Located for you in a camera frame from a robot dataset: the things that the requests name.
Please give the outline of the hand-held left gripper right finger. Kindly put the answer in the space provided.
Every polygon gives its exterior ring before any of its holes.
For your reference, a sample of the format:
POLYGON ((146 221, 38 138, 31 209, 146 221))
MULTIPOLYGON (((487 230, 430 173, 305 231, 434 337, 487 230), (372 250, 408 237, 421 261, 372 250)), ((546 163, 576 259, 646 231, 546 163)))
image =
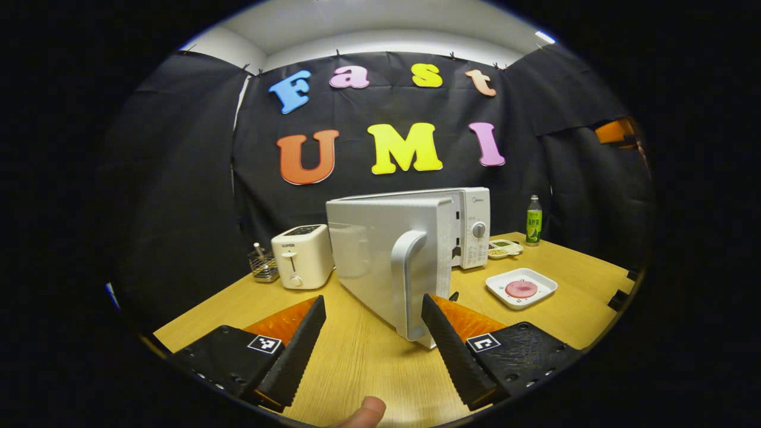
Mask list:
POLYGON ((583 355, 532 323, 507 326, 435 295, 422 298, 422 320, 470 411, 516 401, 583 355))

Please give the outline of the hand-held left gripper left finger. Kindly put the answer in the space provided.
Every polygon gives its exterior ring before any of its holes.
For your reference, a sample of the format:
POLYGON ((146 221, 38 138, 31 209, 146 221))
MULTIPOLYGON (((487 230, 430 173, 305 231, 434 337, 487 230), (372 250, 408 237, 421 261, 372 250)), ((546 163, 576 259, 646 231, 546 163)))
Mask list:
POLYGON ((171 363, 248 404, 293 404, 326 320, 322 295, 239 329, 220 325, 174 352, 171 363))

